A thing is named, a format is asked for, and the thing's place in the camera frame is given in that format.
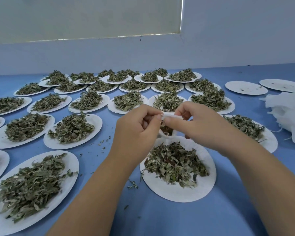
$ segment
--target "table surface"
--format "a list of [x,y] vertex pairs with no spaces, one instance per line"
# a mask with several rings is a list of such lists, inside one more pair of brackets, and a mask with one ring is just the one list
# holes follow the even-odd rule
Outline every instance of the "table surface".
[[[226,97],[232,99],[236,104],[236,109],[231,114],[240,114],[252,118],[273,131],[280,129],[275,118],[267,114],[269,109],[265,108],[265,103],[259,100],[260,97],[265,95],[237,94],[227,90],[225,83],[233,80],[258,83],[262,79],[273,78],[295,81],[295,64],[193,69],[193,71],[201,73],[203,78],[219,84],[225,90]],[[0,76],[0,98],[12,97],[14,91],[25,83],[38,82],[43,76],[45,75]],[[280,91],[272,90],[268,92],[268,94],[279,93]],[[124,94],[124,92],[117,88],[106,94],[112,99],[114,96]],[[159,93],[151,89],[142,92],[142,95],[147,98],[156,94]],[[184,89],[178,94],[188,99],[192,93]],[[31,97],[33,97],[33,101],[37,101],[46,95],[48,95],[48,92]],[[69,95],[74,100],[80,96],[80,92]],[[6,123],[9,123],[11,120],[23,117],[26,114],[26,108],[23,108],[2,117],[5,118]],[[68,108],[51,113],[56,122],[70,114],[72,113]],[[92,112],[92,114],[102,118],[102,129],[87,143],[68,150],[78,157],[79,174],[82,174],[82,176],[78,177],[71,192],[55,210],[33,226],[14,235],[44,235],[83,188],[92,172],[107,156],[113,141],[116,121],[122,115],[109,111],[107,107]],[[279,146],[273,154],[295,174],[295,143],[291,139],[287,139],[291,136],[290,132],[282,130],[274,134]],[[104,143],[98,146],[101,140],[104,140]],[[43,152],[51,151],[51,149],[44,145],[43,137],[40,137],[28,144],[5,149],[5,151],[10,155],[10,163],[5,170],[5,173],[7,173],[23,161]],[[233,165],[218,152],[210,149],[208,151],[216,164],[217,179],[215,186],[207,196],[190,203],[171,202],[155,194],[144,181],[139,184],[138,189],[130,190],[127,189],[130,183],[127,182],[118,203],[110,235],[267,235]],[[130,180],[140,181],[139,166],[131,174]]]

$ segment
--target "dried herb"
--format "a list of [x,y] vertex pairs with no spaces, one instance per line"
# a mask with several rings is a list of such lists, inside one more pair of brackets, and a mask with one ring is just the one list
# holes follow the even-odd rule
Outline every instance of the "dried herb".
[[240,131],[245,133],[247,136],[259,141],[263,138],[263,132],[265,131],[265,127],[259,124],[256,124],[252,121],[252,119],[248,117],[243,117],[241,115],[236,115],[233,117],[223,116],[229,123],[238,128]]
[[141,76],[141,80],[146,82],[156,82],[158,81],[157,73],[154,71],[146,72],[143,76]]
[[79,110],[90,110],[98,107],[103,100],[103,97],[96,91],[82,92],[80,100],[71,103],[71,108]]
[[179,98],[176,92],[162,93],[155,99],[153,107],[164,112],[174,112],[182,102],[183,99]]
[[4,203],[0,214],[8,212],[6,218],[16,223],[45,208],[49,201],[61,192],[61,183],[77,172],[62,174],[65,169],[61,155],[49,155],[33,167],[20,168],[19,172],[0,183],[0,202]]
[[68,81],[68,78],[64,74],[62,74],[60,71],[58,71],[57,73],[53,75],[50,74],[49,77],[50,77],[50,80],[46,82],[47,85],[58,85],[58,84],[62,84],[65,81]]
[[51,74],[49,74],[48,76],[43,78],[43,80],[50,79],[51,77],[58,77],[58,76],[64,76],[65,77],[65,75],[63,73],[61,73],[60,71],[54,70]]
[[110,74],[107,79],[108,82],[121,82],[124,81],[128,76],[124,73]]
[[194,103],[200,103],[208,106],[214,111],[222,111],[227,109],[232,103],[224,100],[225,92],[223,90],[210,89],[204,90],[203,95],[192,95],[191,100]]
[[165,77],[168,75],[167,70],[163,69],[163,68],[158,68],[158,69],[154,70],[153,72],[155,72],[157,75],[159,75],[161,77]]
[[163,120],[161,121],[161,131],[166,135],[166,136],[171,136],[173,135],[173,129],[166,126],[165,123],[163,123]]
[[131,69],[126,69],[126,70],[118,71],[117,74],[130,75],[133,78],[134,76],[139,75],[140,72],[139,71],[133,71]]
[[88,84],[99,79],[99,77],[95,77],[93,73],[82,72],[79,74],[79,76],[80,76],[80,83],[82,84],[84,83]]
[[55,132],[48,131],[48,136],[60,143],[75,143],[85,139],[94,129],[95,126],[87,123],[86,115],[81,112],[81,115],[72,114],[64,117],[55,126]]
[[215,87],[211,81],[207,79],[199,79],[190,83],[190,88],[194,91],[203,92],[207,88],[214,89]]
[[127,81],[122,85],[123,89],[126,90],[142,90],[147,87],[146,83],[136,81],[134,79]]
[[94,84],[91,84],[89,86],[89,91],[105,92],[105,91],[111,90],[114,86],[115,86],[114,84],[108,84],[102,80],[98,80]]
[[132,186],[128,186],[128,187],[127,187],[128,189],[131,189],[131,188],[133,188],[133,187],[134,187],[135,189],[138,189],[138,188],[139,188],[135,181],[131,181],[131,180],[129,179],[129,182],[132,184]]
[[44,112],[50,109],[57,107],[62,102],[65,102],[67,97],[61,98],[56,94],[49,94],[46,97],[43,97],[41,100],[37,101],[32,107],[32,111]]
[[155,88],[163,92],[174,92],[180,89],[180,86],[178,83],[162,79],[159,83],[156,84]]
[[73,92],[78,89],[82,89],[83,85],[75,84],[69,80],[63,81],[58,87],[56,87],[57,90],[62,91],[64,93],[66,92]]
[[144,170],[157,174],[156,178],[159,177],[168,184],[178,182],[181,187],[196,187],[197,175],[209,176],[209,171],[199,160],[196,150],[192,148],[191,151],[187,151],[180,142],[173,142],[170,145],[162,143],[153,147],[144,165]]
[[111,69],[110,70],[103,70],[102,72],[100,72],[97,77],[99,78],[102,78],[102,77],[105,77],[107,75],[110,75],[110,74],[114,74],[115,72],[112,71]]
[[143,103],[141,94],[138,91],[130,91],[124,95],[116,96],[113,102],[117,109],[125,112]]
[[0,98],[0,113],[5,113],[17,109],[23,103],[23,98]]
[[46,89],[46,88],[39,86],[38,83],[29,83],[29,84],[25,84],[24,87],[20,88],[16,92],[16,94],[27,95],[27,94],[32,94],[32,93],[38,93],[40,91],[43,91],[44,89]]
[[80,79],[80,75],[71,73],[70,78],[72,79],[72,81],[76,81],[76,80]]
[[169,79],[175,80],[175,81],[191,81],[192,79],[195,79],[197,76],[192,72],[192,69],[185,69],[182,71],[179,71],[174,74],[169,75]]
[[40,114],[27,114],[14,119],[7,124],[5,133],[12,142],[22,142],[42,132],[48,123],[49,116]]

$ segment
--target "white roller blind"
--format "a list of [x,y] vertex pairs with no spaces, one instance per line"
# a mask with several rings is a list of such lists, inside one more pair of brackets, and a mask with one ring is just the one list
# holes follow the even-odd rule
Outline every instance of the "white roller blind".
[[182,0],[0,0],[0,43],[179,33]]

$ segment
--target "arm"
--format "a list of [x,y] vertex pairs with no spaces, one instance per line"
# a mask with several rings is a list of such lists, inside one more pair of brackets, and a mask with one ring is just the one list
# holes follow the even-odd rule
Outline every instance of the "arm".
[[[228,157],[269,235],[295,235],[295,175],[255,140],[204,105],[184,102],[167,126]],[[193,116],[193,121],[186,121]]]
[[118,119],[110,153],[48,236],[109,235],[121,191],[156,140],[159,114],[162,112],[141,105]]

